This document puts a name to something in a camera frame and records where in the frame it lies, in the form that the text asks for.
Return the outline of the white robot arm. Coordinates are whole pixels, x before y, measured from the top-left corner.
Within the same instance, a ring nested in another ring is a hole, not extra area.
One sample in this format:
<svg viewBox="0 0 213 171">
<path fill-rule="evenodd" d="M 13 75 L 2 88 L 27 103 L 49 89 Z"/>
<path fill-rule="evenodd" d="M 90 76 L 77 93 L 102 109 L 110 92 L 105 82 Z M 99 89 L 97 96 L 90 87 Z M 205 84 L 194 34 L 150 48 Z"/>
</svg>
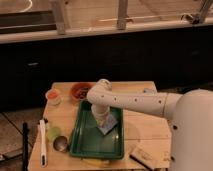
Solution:
<svg viewBox="0 0 213 171">
<path fill-rule="evenodd" d="M 169 119 L 169 171 L 213 171 L 213 91 L 115 92 L 108 80 L 100 79 L 87 93 L 87 99 L 92 112 L 98 115 L 108 107 L 117 107 Z"/>
</svg>

